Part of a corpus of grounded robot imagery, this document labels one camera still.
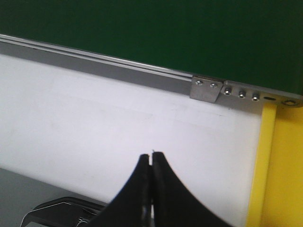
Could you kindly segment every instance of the green panel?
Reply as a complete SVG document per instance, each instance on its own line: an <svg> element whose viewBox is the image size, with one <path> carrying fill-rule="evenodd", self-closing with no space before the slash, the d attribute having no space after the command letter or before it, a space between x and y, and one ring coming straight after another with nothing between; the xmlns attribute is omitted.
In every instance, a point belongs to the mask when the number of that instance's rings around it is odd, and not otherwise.
<svg viewBox="0 0 303 227"><path fill-rule="evenodd" d="M303 95L302 0L2 0L0 34Z"/></svg>

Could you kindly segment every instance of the bolt head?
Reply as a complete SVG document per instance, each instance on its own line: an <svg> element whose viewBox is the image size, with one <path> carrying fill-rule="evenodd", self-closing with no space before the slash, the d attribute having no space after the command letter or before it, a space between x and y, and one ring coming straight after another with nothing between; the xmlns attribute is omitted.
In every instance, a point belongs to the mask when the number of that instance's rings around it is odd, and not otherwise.
<svg viewBox="0 0 303 227"><path fill-rule="evenodd" d="M215 84L215 83L212 83L212 84L210 84L210 87L211 87L211 88L216 88L216 87L218 87L218 85Z"/></svg>
<svg viewBox="0 0 303 227"><path fill-rule="evenodd" d="M225 94L226 96L230 96L231 93L232 93L232 90L231 90L230 88L226 88L226 89L224 90L224 94Z"/></svg>
<svg viewBox="0 0 303 227"><path fill-rule="evenodd" d="M245 98L246 92L245 91L239 91L239 98Z"/></svg>
<svg viewBox="0 0 303 227"><path fill-rule="evenodd" d="M259 95L258 94L253 94L253 96L252 96L252 101L255 101L255 102L257 102L257 101L259 101Z"/></svg>
<svg viewBox="0 0 303 227"><path fill-rule="evenodd" d="M200 80L198 80L198 81L196 81L196 84L197 84L198 86L201 86L201 85L203 85L203 82L200 81Z"/></svg>

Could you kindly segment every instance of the metal plate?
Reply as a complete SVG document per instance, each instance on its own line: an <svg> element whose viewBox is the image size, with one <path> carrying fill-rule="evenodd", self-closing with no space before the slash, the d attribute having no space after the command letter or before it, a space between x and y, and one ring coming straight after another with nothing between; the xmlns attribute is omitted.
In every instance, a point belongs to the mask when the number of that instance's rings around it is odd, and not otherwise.
<svg viewBox="0 0 303 227"><path fill-rule="evenodd" d="M215 103L222 86L223 83L219 80L193 77L191 81L190 97L209 103Z"/></svg>
<svg viewBox="0 0 303 227"><path fill-rule="evenodd" d="M303 96L234 81L225 81L221 94L235 96L248 102L271 102L288 107L303 106Z"/></svg>

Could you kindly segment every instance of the white surface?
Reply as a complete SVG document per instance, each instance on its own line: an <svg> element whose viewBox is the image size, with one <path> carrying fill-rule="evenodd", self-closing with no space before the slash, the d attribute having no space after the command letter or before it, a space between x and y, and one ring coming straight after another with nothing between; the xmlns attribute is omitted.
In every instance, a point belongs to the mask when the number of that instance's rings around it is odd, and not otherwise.
<svg viewBox="0 0 303 227"><path fill-rule="evenodd" d="M244 226L259 111L0 55L0 167L105 202L154 149L204 205Z"/></svg>

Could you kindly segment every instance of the yellow plastic piece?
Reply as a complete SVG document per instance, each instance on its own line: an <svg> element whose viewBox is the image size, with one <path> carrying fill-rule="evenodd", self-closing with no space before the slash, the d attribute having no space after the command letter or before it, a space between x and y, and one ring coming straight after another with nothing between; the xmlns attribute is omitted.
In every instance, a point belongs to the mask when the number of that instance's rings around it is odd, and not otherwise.
<svg viewBox="0 0 303 227"><path fill-rule="evenodd" d="M261 227L303 227L303 108L277 109Z"/></svg>
<svg viewBox="0 0 303 227"><path fill-rule="evenodd" d="M246 227L259 227L261 223L275 117L276 105L265 104L262 112L262 123L255 161L254 178L251 186L252 189L250 193L250 204L246 219Z"/></svg>
<svg viewBox="0 0 303 227"><path fill-rule="evenodd" d="M303 108L278 107L271 139L272 111L263 109L246 227L303 227Z"/></svg>

